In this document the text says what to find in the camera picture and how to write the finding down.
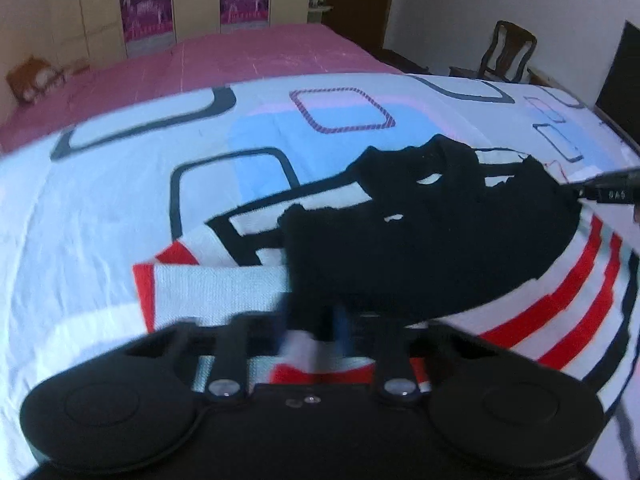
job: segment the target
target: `screw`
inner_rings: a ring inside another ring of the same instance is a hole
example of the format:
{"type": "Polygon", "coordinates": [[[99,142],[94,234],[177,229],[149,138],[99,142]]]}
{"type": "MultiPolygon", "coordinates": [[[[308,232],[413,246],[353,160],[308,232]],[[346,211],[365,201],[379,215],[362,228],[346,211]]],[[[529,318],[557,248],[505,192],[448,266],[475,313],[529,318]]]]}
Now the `screw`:
{"type": "Polygon", "coordinates": [[[412,394],[416,385],[409,379],[390,379],[385,383],[385,390],[393,396],[404,397],[412,394]]]}
{"type": "Polygon", "coordinates": [[[216,397],[231,397],[240,391],[240,384],[231,379],[218,379],[209,385],[209,391],[216,397]]]}

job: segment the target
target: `white wall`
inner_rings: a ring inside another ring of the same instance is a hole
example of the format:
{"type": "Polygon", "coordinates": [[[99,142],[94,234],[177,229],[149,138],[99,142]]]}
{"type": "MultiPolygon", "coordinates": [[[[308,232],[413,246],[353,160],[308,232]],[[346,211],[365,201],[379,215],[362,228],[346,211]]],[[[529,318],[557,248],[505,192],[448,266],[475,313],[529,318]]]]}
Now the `white wall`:
{"type": "Polygon", "coordinates": [[[0,0],[0,124],[17,106],[4,79],[7,72],[30,54],[52,60],[49,24],[47,0],[0,0]]]}
{"type": "Polygon", "coordinates": [[[498,20],[535,34],[531,63],[593,105],[640,0],[393,0],[385,47],[439,75],[477,69],[498,20]]]}

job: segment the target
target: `shelf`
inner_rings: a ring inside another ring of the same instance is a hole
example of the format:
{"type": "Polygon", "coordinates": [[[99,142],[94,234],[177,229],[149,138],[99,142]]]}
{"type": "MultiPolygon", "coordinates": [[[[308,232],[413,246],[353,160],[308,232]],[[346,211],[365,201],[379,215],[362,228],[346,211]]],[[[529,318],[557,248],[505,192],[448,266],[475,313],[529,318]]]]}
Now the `shelf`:
{"type": "Polygon", "coordinates": [[[319,7],[309,7],[309,12],[327,12],[328,10],[333,9],[331,5],[323,5],[319,7]]]}

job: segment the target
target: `television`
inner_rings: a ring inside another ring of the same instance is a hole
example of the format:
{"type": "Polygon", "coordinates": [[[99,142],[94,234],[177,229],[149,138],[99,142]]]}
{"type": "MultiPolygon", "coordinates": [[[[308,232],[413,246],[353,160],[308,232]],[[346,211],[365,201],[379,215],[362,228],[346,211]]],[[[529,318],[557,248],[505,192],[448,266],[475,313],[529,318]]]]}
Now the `television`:
{"type": "Polygon", "coordinates": [[[640,30],[629,22],[596,106],[640,144],[640,30]]]}

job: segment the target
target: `garment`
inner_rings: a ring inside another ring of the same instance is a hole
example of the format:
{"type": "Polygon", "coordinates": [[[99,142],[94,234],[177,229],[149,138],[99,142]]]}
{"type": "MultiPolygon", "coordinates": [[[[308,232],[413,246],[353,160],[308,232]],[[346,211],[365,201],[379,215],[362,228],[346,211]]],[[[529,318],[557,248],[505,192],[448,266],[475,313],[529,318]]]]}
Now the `garment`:
{"type": "MultiPolygon", "coordinates": [[[[216,216],[156,259],[286,263],[289,332],[272,380],[368,376],[370,367],[327,376],[335,307],[406,324],[443,319],[584,380],[608,417],[637,365],[638,256],[540,163],[512,150],[443,136],[399,152],[369,148],[341,174],[216,216]]],[[[177,285],[162,266],[134,272],[150,330],[172,318],[159,300],[170,297],[173,308],[186,298],[177,287],[197,281],[177,285]]],[[[180,312],[204,314],[192,300],[180,312]]],[[[597,456],[614,445],[605,437],[597,456]]]]}

